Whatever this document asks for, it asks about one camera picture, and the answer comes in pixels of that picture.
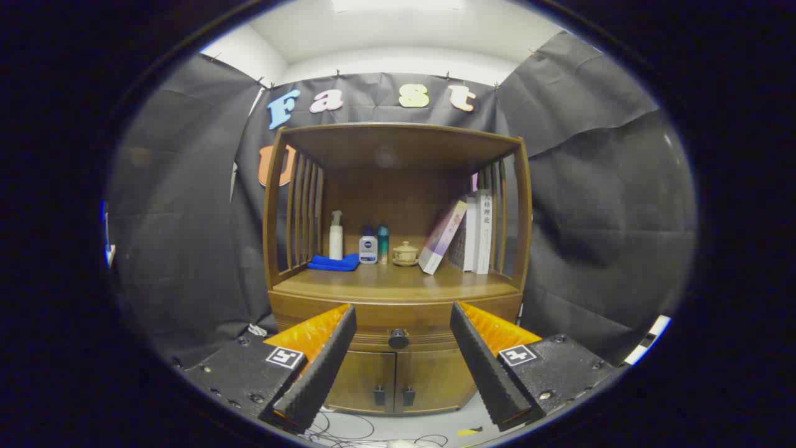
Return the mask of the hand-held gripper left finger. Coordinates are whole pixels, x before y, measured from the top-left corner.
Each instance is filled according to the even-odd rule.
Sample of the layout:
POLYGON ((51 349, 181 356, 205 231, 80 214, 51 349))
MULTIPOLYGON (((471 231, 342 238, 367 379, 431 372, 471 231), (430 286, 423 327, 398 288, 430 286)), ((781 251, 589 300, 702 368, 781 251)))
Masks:
POLYGON ((177 352, 177 371, 208 415, 247 436, 296 436, 315 422, 358 329, 342 304, 277 334, 250 326, 208 348, 177 352))

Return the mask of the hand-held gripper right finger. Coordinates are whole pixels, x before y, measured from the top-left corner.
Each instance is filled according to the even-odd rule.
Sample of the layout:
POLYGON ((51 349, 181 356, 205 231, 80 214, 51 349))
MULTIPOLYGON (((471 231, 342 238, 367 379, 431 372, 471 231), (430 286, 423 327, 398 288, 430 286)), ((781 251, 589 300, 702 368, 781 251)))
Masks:
POLYGON ((569 335, 538 337, 472 304, 453 304, 450 331, 501 431, 574 405, 617 372, 569 335))

